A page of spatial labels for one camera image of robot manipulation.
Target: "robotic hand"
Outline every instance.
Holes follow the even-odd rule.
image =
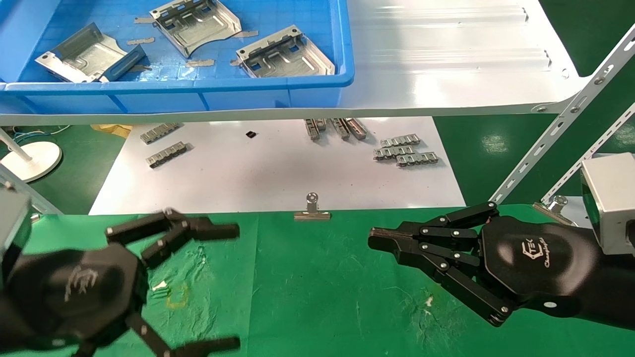
[[[0,353],[79,344],[73,357],[91,357],[129,328],[158,357],[204,357],[240,347],[238,337],[229,337],[172,349],[141,317],[149,289],[146,269],[160,265],[190,239],[236,238],[237,225],[217,226],[167,209],[106,229],[108,245],[101,250],[26,255],[29,199],[0,188],[0,202],[7,208],[0,217],[5,220],[0,222]],[[141,259],[125,247],[165,231]]]
[[[605,255],[592,229],[522,222],[487,202],[373,228],[368,246],[421,269],[495,327],[527,308],[635,330],[635,257]]]

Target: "green floor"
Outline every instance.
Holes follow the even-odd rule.
[[[633,0],[540,2],[581,76],[590,75],[601,63],[632,25],[635,13]],[[632,104],[633,83],[635,60],[607,85],[506,203],[540,199]],[[435,118],[465,202],[487,200],[553,119],[552,114]],[[50,140],[60,145],[64,161],[33,187],[65,213],[88,213],[123,139],[73,126]],[[621,127],[601,151],[635,152],[635,122]],[[571,180],[561,193],[577,194],[578,182]]]

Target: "blue plastic bin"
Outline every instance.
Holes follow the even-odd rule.
[[[244,31],[258,36],[207,43],[184,58],[152,24],[136,17],[167,0],[0,0],[0,113],[119,114],[283,107],[336,107],[354,78],[346,0],[221,0]],[[119,47],[142,44],[151,71],[111,83],[63,83],[34,59],[95,22]],[[334,76],[250,78],[230,65],[236,50],[295,24],[335,64]],[[188,60],[216,62],[185,66]]]

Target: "green mat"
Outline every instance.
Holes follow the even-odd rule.
[[[235,241],[190,242],[150,275],[170,294],[149,294],[143,316],[171,344],[238,334],[226,356],[632,356],[635,333],[521,310],[494,328],[416,269],[370,250],[373,226],[426,221],[447,209],[333,212],[330,222],[293,214],[211,215],[237,222]],[[501,208],[529,222],[530,206]],[[100,248],[107,226],[135,216],[45,217],[27,252]],[[149,244],[131,245],[139,252]],[[64,356],[73,348],[10,356]],[[127,333],[97,357],[152,356]]]

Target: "logo on robotic hand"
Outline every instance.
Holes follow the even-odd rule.
[[[551,261],[549,259],[549,245],[542,237],[540,237],[539,243],[534,243],[533,239],[526,239],[523,242],[523,254],[532,260],[545,257],[545,267],[549,267],[551,265]]]
[[[81,266],[76,266],[66,283],[64,302],[68,302],[73,293],[88,293],[88,289],[95,286],[98,276],[99,274],[92,269],[82,269]]]

